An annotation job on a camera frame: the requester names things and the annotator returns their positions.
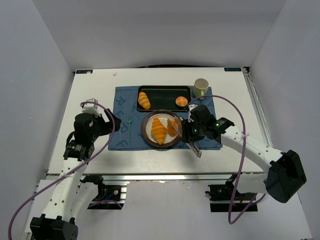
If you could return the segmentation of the metal tongs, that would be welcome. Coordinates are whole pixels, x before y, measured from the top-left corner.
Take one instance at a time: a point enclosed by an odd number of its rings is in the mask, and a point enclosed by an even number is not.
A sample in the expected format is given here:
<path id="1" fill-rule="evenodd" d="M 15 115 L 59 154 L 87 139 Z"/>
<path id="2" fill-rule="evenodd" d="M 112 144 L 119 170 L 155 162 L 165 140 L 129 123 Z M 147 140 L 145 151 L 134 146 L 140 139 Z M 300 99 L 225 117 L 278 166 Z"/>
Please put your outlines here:
<path id="1" fill-rule="evenodd" d="M 180 117 L 175 116 L 174 120 L 170 120 L 168 118 L 167 119 L 167 126 L 168 126 L 169 129 L 173 130 L 181 138 L 181 140 L 187 140 L 187 142 L 185 144 L 192 150 L 192 152 L 198 158 L 200 158 L 202 156 L 202 152 L 195 145 L 195 143 L 194 142 L 190 142 L 187 139 L 187 135 L 184 133 L 184 130 L 183 130 L 183 120 Z"/>

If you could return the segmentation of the orange sugared bun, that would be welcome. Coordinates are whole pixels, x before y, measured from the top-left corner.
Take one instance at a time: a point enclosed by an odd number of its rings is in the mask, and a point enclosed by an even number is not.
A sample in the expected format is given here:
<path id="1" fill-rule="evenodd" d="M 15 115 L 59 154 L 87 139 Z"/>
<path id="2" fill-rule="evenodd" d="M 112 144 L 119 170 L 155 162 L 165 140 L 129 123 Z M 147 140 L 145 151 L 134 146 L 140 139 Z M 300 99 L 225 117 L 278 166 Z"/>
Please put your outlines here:
<path id="1" fill-rule="evenodd" d="M 176 130 L 178 130 L 178 125 L 175 120 L 167 119 L 167 132 L 171 137 L 175 137 L 177 135 Z"/>

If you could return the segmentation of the orange striped croissant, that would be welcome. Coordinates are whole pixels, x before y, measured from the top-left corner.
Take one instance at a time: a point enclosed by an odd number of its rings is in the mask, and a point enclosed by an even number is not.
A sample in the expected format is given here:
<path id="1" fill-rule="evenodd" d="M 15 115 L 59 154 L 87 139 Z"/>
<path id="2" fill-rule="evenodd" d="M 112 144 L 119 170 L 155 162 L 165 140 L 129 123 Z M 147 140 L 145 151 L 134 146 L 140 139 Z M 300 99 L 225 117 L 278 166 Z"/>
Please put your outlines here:
<path id="1" fill-rule="evenodd" d="M 167 135 L 167 129 L 158 118 L 153 119 L 151 135 L 159 145 L 164 143 Z"/>

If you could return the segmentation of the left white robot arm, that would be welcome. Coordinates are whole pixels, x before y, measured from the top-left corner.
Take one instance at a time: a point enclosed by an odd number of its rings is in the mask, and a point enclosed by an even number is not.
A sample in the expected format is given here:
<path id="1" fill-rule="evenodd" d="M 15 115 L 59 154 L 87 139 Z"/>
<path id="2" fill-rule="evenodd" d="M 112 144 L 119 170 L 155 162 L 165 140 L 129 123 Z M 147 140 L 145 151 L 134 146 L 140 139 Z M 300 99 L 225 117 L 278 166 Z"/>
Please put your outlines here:
<path id="1" fill-rule="evenodd" d="M 74 118 L 74 131 L 66 140 L 62 170 L 54 187 L 51 198 L 39 217 L 33 217 L 30 230 L 36 240 L 75 240 L 79 228 L 76 220 L 98 195 L 97 182 L 81 183 L 81 177 L 89 161 L 97 157 L 95 141 L 120 129 L 121 120 L 104 108 L 108 121 L 92 103 L 90 107 L 82 105 L 82 113 Z"/>

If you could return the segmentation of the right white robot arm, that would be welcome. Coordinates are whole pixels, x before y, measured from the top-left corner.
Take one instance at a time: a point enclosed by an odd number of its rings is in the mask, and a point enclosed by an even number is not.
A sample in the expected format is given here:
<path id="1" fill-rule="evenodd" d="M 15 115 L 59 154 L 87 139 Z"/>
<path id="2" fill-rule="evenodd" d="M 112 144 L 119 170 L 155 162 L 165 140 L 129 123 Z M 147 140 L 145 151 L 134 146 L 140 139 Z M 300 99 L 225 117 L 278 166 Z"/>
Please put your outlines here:
<path id="1" fill-rule="evenodd" d="M 233 174 L 225 182 L 229 191 L 266 194 L 280 203 L 287 203 L 307 181 L 300 156 L 295 151 L 284 152 L 244 135 L 227 118 L 216 119 L 205 105 L 191 105 L 188 119 L 181 124 L 182 142 L 190 145 L 204 138 L 214 140 L 244 154 L 263 171 Z"/>

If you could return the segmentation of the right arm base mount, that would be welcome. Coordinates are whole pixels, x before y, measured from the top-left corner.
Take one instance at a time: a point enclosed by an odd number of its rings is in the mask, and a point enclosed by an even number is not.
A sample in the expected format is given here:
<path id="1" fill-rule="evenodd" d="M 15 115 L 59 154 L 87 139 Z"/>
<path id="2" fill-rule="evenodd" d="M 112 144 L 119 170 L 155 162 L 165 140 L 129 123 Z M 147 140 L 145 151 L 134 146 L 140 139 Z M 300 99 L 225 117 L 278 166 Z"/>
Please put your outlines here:
<path id="1" fill-rule="evenodd" d="M 232 174 L 223 184 L 211 184 L 205 194 L 209 197 L 211 213 L 228 213 L 234 189 L 236 173 Z M 232 212 L 240 213 L 254 196 L 253 193 L 239 193 L 237 190 L 232 204 Z"/>

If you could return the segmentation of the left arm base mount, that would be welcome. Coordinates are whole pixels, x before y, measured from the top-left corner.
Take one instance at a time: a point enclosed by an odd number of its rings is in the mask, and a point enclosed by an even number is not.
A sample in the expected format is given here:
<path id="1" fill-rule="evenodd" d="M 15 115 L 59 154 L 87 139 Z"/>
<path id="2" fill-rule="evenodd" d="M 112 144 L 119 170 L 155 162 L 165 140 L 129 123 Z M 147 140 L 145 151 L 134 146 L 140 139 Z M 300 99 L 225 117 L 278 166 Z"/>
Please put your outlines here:
<path id="1" fill-rule="evenodd" d="M 97 188 L 97 196 L 89 204 L 89 210 L 121 210 L 124 206 L 126 183 L 110 181 L 102 175 L 86 175 L 81 178 L 78 189 L 84 183 L 93 183 Z"/>

